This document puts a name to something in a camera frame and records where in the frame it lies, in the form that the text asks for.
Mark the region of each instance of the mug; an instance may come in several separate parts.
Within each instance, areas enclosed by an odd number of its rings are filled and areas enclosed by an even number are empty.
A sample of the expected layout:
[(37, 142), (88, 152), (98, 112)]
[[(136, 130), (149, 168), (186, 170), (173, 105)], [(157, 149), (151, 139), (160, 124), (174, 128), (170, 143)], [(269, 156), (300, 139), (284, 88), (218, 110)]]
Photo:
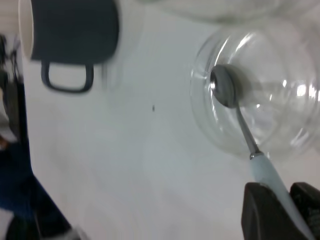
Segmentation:
[[(19, 0), (18, 11), (22, 50), (30, 60), (41, 61), (44, 85), (64, 93), (89, 91), (94, 64), (112, 57), (117, 48), (120, 26), (114, 0)], [(84, 86), (52, 84), (51, 63), (84, 65)]]

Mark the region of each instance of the white table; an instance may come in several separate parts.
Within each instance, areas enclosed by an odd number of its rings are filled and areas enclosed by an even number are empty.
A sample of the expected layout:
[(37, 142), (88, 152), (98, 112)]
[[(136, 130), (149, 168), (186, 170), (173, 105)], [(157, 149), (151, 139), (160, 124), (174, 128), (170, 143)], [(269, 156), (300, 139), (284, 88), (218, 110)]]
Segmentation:
[[(214, 147), (190, 103), (192, 64), (218, 26), (133, 0), (121, 5), (117, 57), (96, 66), (90, 93), (49, 91), (40, 64), (23, 60), (35, 175), (93, 240), (243, 239), (249, 160)], [(85, 71), (51, 70), (70, 84)], [(288, 188), (298, 181), (320, 188), (318, 155), (275, 163)]]

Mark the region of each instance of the spoon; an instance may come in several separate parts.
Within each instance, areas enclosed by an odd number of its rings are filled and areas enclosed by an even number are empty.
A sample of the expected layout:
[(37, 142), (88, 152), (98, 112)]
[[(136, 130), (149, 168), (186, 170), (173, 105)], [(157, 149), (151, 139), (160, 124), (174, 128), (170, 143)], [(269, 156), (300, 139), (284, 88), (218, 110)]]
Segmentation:
[(235, 109), (236, 116), (250, 150), (250, 167), (254, 180), (268, 186), (276, 195), (278, 201), (307, 239), (314, 240), (311, 230), (298, 211), (287, 188), (277, 173), (271, 161), (260, 151), (239, 107), (240, 83), (228, 72), (226, 65), (216, 65), (211, 70), (210, 89), (212, 94), (223, 106)]

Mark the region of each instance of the clear glass bowl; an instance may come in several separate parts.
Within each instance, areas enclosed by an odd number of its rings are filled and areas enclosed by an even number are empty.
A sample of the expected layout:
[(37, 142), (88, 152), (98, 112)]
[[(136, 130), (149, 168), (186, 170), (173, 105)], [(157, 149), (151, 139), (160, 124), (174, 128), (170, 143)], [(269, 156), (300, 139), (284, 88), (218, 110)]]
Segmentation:
[(266, 15), (297, 16), (318, 0), (139, 0), (166, 11), (210, 22), (234, 23)]
[(305, 150), (319, 122), (320, 37), (314, 26), (275, 18), (224, 27), (200, 49), (191, 74), (197, 124), (216, 146), (239, 157), (249, 150), (234, 109), (210, 91), (210, 72), (226, 64), (242, 85), (240, 108), (271, 158)]

